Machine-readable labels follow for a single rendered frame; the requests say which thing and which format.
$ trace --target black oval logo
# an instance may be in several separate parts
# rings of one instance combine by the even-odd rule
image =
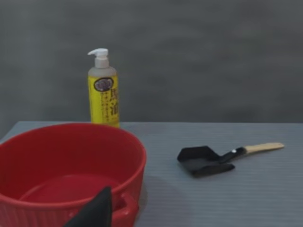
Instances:
[[[113,85],[113,79],[111,79],[110,77],[106,77],[96,80],[94,83],[94,88],[97,91],[108,91],[113,87]]]

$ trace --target red container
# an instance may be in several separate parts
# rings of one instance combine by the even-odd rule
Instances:
[[[90,123],[47,126],[0,144],[0,226],[62,227],[105,186],[112,227],[132,227],[146,154],[118,128]]]

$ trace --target gray tabletop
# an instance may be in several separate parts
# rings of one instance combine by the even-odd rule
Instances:
[[[60,122],[18,122],[3,141]],[[302,227],[303,125],[123,123],[144,143],[148,162],[136,227]],[[285,149],[234,161],[236,169],[202,179],[177,164],[183,147],[220,154],[243,145],[282,142]]]

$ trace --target wooden handle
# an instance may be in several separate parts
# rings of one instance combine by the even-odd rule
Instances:
[[[283,147],[283,143],[263,143],[253,146],[245,146],[244,148],[246,149],[247,154],[251,154],[259,151],[280,149]]]

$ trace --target yellow bottle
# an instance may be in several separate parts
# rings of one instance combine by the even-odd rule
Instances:
[[[109,66],[108,49],[96,49],[95,67],[89,70],[89,105],[92,123],[119,127],[117,71]]]

